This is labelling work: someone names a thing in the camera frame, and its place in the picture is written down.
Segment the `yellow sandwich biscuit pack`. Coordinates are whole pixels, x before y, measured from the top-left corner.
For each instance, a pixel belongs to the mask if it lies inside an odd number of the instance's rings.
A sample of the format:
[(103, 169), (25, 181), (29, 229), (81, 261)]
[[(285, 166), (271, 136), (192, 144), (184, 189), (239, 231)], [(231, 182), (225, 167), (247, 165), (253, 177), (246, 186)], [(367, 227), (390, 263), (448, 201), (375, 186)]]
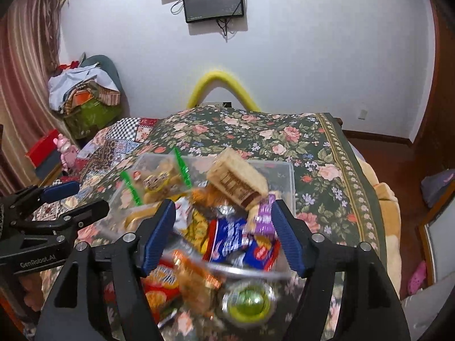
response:
[(144, 219), (152, 218), (157, 212), (160, 203), (141, 205), (132, 208), (123, 222), (123, 227), (126, 232), (135, 232)]

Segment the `orange biscuit packet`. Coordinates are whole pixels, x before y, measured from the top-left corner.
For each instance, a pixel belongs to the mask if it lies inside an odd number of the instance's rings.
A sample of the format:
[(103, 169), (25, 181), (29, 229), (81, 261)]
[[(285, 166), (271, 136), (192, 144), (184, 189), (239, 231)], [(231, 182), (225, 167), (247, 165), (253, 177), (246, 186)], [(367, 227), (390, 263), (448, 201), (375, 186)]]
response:
[(210, 313), (222, 281), (180, 250), (173, 251), (172, 261), (183, 301), (197, 314)]

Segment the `silver yellow snack bag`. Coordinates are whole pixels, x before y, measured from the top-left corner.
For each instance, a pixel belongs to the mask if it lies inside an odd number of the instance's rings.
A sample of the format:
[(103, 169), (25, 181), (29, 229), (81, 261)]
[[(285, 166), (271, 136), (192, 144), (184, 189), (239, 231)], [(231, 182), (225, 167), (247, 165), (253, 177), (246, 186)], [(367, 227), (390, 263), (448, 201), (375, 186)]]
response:
[(173, 226), (201, 255), (207, 252), (209, 221), (199, 213), (190, 201), (182, 196), (176, 202), (176, 221)]

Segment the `purple label rice bar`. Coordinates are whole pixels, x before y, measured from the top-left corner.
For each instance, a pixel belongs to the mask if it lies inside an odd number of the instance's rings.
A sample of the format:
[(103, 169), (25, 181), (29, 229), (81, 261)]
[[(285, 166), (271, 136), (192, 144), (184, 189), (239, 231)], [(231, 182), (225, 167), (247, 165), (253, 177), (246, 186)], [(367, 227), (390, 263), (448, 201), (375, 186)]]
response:
[(272, 205), (276, 196), (271, 194), (254, 206), (248, 213), (246, 232), (260, 236), (274, 236), (275, 229), (272, 222)]

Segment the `blue red snack bag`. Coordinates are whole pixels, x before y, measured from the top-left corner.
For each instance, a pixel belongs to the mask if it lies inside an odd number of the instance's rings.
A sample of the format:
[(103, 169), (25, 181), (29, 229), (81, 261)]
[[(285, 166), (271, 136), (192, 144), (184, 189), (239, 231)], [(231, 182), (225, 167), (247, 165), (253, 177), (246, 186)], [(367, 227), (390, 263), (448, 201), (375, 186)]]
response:
[(208, 226), (208, 244), (203, 260), (270, 271), (278, 258), (281, 243), (275, 237), (247, 233), (246, 223), (243, 218), (213, 219)]

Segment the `beige rice cake pack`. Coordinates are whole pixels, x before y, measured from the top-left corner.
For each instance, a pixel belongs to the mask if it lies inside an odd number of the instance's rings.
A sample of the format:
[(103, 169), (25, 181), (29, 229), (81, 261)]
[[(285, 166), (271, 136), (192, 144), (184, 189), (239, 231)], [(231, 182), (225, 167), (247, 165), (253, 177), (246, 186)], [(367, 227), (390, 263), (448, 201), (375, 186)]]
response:
[(246, 211), (268, 196), (267, 179), (232, 148), (215, 158), (207, 180)]

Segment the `red cracker bag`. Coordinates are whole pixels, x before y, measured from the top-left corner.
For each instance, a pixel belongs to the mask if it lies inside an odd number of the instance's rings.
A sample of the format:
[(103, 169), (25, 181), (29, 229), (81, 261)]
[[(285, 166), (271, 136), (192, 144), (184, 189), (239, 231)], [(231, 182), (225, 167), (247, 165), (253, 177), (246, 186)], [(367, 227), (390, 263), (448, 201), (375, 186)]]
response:
[(174, 300), (181, 298), (173, 264), (161, 259), (157, 267), (141, 281), (150, 310), (157, 322), (163, 317), (165, 309)]

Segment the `orange fried snack bag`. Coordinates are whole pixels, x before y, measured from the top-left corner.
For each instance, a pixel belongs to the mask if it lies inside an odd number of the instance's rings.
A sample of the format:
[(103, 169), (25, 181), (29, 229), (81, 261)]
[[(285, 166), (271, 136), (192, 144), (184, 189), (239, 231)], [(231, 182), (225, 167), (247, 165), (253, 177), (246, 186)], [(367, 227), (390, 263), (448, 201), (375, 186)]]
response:
[(211, 184), (193, 188), (191, 202), (199, 213), (210, 219), (227, 217), (233, 212), (231, 200)]

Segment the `red box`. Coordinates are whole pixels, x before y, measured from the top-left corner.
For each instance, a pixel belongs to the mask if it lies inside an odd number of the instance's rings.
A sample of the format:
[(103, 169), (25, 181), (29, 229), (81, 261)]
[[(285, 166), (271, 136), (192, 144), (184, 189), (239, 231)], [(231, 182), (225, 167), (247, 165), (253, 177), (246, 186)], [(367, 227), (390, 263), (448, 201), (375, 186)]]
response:
[(25, 153), (26, 158), (32, 163), (36, 177), (39, 180), (46, 179), (55, 168), (61, 166), (60, 153), (54, 142), (58, 135), (59, 131), (56, 128), (49, 131)]

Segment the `pink plush toy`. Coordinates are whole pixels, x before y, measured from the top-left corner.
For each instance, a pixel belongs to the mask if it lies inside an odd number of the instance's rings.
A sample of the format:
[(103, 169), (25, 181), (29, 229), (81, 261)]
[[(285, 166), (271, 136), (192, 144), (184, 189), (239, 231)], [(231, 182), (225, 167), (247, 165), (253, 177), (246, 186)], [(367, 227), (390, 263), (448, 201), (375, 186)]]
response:
[(62, 133), (58, 134), (53, 142), (57, 151), (60, 153), (60, 160), (63, 171), (70, 173), (76, 165), (76, 158), (79, 154), (79, 148), (72, 144), (71, 141)]

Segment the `patchwork quilt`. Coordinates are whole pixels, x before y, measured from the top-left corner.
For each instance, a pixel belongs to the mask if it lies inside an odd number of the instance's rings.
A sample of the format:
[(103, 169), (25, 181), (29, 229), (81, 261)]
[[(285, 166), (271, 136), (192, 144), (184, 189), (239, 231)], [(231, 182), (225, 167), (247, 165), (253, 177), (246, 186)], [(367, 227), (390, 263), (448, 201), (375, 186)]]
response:
[(74, 209), (101, 190), (102, 178), (123, 167), (134, 150), (147, 141), (158, 120), (156, 118), (122, 118), (90, 140), (77, 154), (73, 170), (67, 177), (59, 177), (56, 186), (68, 180), (79, 183), (79, 192), (58, 202), (46, 203), (35, 213), (34, 220), (50, 220)]

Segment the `pile of clothes on chair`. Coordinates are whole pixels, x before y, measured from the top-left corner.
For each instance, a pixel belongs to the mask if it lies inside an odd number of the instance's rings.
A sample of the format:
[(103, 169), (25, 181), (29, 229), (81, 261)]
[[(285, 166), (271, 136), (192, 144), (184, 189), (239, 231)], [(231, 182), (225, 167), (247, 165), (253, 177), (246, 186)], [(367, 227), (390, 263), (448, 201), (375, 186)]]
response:
[(75, 140), (89, 140), (122, 113), (124, 90), (113, 61), (94, 55), (60, 66), (49, 78), (49, 107)]

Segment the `green floral bedspread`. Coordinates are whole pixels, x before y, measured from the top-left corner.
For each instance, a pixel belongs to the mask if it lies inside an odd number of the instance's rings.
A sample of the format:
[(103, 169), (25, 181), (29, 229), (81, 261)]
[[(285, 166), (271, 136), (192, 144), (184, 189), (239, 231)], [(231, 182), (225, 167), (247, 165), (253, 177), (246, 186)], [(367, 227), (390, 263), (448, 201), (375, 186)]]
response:
[[(174, 148), (193, 156), (199, 167), (204, 157), (226, 148), (245, 159), (283, 162), (294, 171), (290, 207), (313, 232), (340, 245), (368, 242), (381, 260), (387, 258), (386, 234), (377, 179), (355, 155), (336, 120), (327, 113), (294, 115), (248, 112), (205, 105), (158, 121), (146, 142), (123, 167), (105, 175), (96, 198), (111, 199), (121, 189), (120, 173), (144, 153), (167, 155)], [(119, 230), (119, 204), (104, 220), (80, 232), (96, 246), (114, 241)]]

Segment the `green jelly cup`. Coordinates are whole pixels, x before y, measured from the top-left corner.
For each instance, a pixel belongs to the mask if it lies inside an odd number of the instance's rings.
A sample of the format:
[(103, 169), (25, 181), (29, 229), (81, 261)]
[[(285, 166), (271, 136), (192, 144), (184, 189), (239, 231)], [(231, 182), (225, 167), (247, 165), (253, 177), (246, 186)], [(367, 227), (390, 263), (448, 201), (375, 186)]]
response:
[(263, 326), (274, 315), (277, 295), (260, 279), (244, 279), (227, 284), (218, 296), (221, 316), (240, 329)]

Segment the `striped red curtain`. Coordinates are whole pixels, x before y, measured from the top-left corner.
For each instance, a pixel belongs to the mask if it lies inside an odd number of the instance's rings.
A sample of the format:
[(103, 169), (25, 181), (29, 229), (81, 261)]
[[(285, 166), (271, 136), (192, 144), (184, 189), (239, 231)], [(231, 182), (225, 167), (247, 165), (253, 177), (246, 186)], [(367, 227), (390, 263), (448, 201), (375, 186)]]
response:
[(26, 153), (53, 129), (69, 131), (49, 107), (59, 66), (60, 0), (14, 0), (1, 17), (1, 194), (36, 177)]

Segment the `wooden wardrobe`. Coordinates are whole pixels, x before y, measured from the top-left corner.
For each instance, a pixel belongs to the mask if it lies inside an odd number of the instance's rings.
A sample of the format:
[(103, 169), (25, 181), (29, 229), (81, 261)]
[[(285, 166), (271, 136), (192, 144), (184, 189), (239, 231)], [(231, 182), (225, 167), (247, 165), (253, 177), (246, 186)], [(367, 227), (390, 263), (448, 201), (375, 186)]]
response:
[(435, 33), (433, 77), (414, 150), (432, 175), (454, 168), (454, 0), (430, 0)]

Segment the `wall power outlet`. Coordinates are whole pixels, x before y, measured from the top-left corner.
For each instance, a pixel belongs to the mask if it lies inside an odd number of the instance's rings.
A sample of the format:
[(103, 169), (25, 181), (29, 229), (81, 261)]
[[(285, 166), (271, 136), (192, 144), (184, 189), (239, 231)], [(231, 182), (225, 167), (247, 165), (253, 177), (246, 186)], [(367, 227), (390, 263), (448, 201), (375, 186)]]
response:
[(361, 109), (360, 112), (359, 112), (358, 119), (365, 120), (366, 116), (367, 116), (367, 113), (368, 112), (365, 109)]

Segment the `small black wall monitor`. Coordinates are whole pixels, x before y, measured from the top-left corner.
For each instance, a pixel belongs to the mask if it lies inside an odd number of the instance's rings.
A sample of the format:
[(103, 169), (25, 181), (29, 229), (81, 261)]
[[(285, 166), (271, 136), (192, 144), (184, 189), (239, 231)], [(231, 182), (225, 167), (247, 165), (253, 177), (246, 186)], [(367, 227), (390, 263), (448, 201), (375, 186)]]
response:
[(188, 24), (245, 14), (244, 0), (183, 0), (183, 10)]

